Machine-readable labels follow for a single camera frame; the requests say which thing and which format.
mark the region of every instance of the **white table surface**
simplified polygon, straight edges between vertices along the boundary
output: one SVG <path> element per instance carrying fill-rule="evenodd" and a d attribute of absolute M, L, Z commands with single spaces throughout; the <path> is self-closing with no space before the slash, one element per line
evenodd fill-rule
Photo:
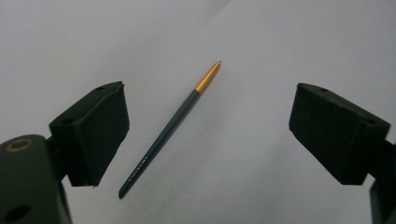
<path fill-rule="evenodd" d="M 49 137 L 67 107 L 121 80 L 131 130 L 99 187 L 63 181 L 75 224 L 371 223 L 373 179 L 338 184 L 288 122 L 305 82 L 396 124 L 395 40 L 392 0 L 1 1 L 0 141 Z M 123 181 L 218 60 L 120 201 Z"/>

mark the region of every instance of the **pointed gold tip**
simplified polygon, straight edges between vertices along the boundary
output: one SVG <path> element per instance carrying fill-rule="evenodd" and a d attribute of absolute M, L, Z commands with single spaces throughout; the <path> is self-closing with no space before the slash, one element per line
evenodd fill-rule
<path fill-rule="evenodd" d="M 210 82 L 213 80 L 215 75 L 218 73 L 221 66 L 221 61 L 216 62 L 206 73 L 206 75 L 201 79 L 198 85 L 195 87 L 195 90 L 198 91 L 201 95 L 204 93 L 206 88 L 209 86 Z"/>

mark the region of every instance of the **pen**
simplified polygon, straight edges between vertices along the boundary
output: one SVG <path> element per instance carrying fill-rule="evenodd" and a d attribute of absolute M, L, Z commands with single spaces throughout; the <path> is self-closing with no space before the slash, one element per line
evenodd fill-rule
<path fill-rule="evenodd" d="M 210 82 L 215 77 L 216 73 L 219 71 L 221 66 L 221 61 L 215 63 L 212 68 L 206 73 L 206 75 L 202 78 L 202 80 L 198 83 L 195 89 L 190 93 L 187 99 L 183 102 L 180 108 L 177 110 L 175 115 L 169 120 L 168 124 L 166 124 L 163 131 L 157 137 L 155 142 L 149 148 L 146 155 L 143 159 L 137 164 L 134 171 L 129 175 L 128 179 L 122 185 L 119 191 L 119 198 L 122 199 L 126 193 L 128 193 L 129 189 L 134 185 L 136 180 L 142 173 L 146 170 L 149 164 L 154 160 L 155 156 L 160 152 L 165 143 L 169 140 L 172 134 L 175 132 L 177 127 L 183 121 L 184 118 L 189 114 L 191 109 L 194 107 L 195 103 L 198 101 L 200 96 L 204 93 L 206 88 L 209 86 Z"/>

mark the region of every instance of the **gray background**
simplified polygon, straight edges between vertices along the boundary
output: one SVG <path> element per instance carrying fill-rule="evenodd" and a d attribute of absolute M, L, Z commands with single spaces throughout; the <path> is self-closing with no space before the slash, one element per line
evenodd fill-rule
<path fill-rule="evenodd" d="M 395 3 L 1 1 L 0 140 L 49 137 L 67 107 L 121 80 L 131 130 L 100 186 L 64 180 L 76 224 L 371 223 L 373 179 L 339 185 L 288 121 L 305 82 L 396 124 Z M 211 86 L 120 201 L 123 181 L 217 60 Z"/>

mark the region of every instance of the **black and gold pen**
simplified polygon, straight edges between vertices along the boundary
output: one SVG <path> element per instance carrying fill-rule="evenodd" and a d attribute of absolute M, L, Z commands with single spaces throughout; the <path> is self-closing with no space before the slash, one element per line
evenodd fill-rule
<path fill-rule="evenodd" d="M 120 199 L 122 199 L 126 195 L 128 190 L 134 185 L 139 176 L 142 175 L 142 173 L 146 170 L 149 164 L 154 160 L 155 156 L 158 154 L 158 152 L 160 152 L 161 148 L 163 148 L 165 143 L 169 140 L 169 138 L 175 132 L 183 119 L 186 118 L 186 116 L 194 107 L 200 96 L 209 86 L 216 73 L 219 71 L 220 66 L 221 61 L 215 63 L 212 68 L 210 68 L 210 70 L 206 73 L 206 75 L 202 78 L 202 80 L 198 83 L 195 89 L 190 93 L 184 103 L 177 110 L 176 114 L 171 118 L 171 120 L 169 120 L 168 124 L 166 124 L 165 128 L 157 137 L 155 142 L 152 144 L 146 155 L 137 164 L 136 168 L 134 168 L 134 171 L 129 175 L 128 179 L 120 188 Z"/>

